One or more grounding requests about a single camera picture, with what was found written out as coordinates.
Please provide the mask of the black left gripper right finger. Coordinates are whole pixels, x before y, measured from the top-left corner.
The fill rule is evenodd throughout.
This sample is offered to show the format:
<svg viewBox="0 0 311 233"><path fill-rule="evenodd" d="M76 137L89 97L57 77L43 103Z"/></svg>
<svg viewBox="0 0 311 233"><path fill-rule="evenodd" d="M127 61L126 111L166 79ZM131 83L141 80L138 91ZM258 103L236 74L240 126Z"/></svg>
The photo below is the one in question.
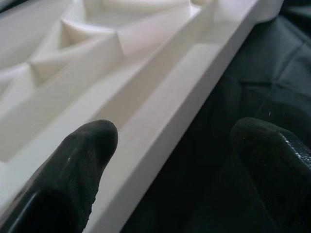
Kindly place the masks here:
<svg viewBox="0 0 311 233"><path fill-rule="evenodd" d="M280 233L311 231L311 150L291 131L239 119L230 141Z"/></svg>

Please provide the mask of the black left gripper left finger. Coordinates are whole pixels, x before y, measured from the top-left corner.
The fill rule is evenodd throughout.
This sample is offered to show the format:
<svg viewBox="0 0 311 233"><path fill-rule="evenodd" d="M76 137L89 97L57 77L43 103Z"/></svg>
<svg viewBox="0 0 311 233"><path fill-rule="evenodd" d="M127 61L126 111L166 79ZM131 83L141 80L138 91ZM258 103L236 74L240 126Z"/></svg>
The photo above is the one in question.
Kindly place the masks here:
<svg viewBox="0 0 311 233"><path fill-rule="evenodd" d="M81 233L117 144L118 130L108 120L70 133L1 214L1 232Z"/></svg>

